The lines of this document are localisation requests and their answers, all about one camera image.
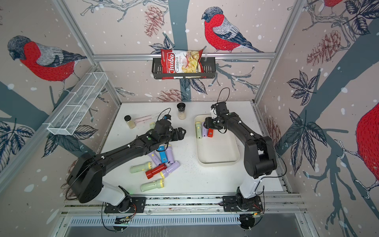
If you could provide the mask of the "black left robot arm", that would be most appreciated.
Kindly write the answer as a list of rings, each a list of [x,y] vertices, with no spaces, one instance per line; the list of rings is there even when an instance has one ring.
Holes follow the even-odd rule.
[[[155,128],[124,146],[94,156],[84,154],[79,157],[67,183],[80,203],[90,202],[100,194],[103,188],[102,178],[107,173],[132,159],[157,150],[163,144],[183,140],[186,132],[181,127],[173,128],[169,120],[161,119],[156,122]]]

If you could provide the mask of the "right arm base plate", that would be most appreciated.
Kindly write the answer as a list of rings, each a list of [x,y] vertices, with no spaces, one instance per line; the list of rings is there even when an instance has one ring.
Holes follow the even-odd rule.
[[[240,195],[223,196],[222,207],[224,212],[262,212],[264,209],[259,196],[243,198]]]

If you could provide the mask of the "red flashlight white cap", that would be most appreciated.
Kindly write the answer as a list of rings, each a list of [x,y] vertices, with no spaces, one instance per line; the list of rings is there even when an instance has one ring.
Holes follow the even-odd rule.
[[[207,129],[207,137],[212,138],[213,133],[214,133],[214,130],[212,128]]]

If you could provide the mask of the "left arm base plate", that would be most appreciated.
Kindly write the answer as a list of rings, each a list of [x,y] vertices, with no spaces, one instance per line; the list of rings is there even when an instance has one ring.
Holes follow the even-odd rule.
[[[143,213],[145,209],[146,197],[126,197],[119,205],[113,206],[105,204],[105,214]]]

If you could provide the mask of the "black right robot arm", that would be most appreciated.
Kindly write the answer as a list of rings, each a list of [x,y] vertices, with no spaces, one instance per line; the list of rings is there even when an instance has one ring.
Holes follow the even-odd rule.
[[[257,196],[261,183],[273,178],[271,174],[277,169],[272,139],[248,127],[238,114],[227,109],[225,101],[213,104],[211,112],[213,115],[205,119],[204,127],[230,131],[244,145],[243,164],[248,178],[237,188],[236,199],[247,200]]]

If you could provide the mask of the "blue flashlight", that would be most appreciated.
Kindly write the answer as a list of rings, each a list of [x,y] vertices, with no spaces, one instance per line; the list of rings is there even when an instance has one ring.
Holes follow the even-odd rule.
[[[159,156],[160,156],[160,159],[161,159],[161,163],[162,164],[166,164],[168,163],[168,158],[167,158],[167,155],[166,155],[166,148],[164,145],[160,145],[159,148],[157,149],[158,153],[159,153]]]

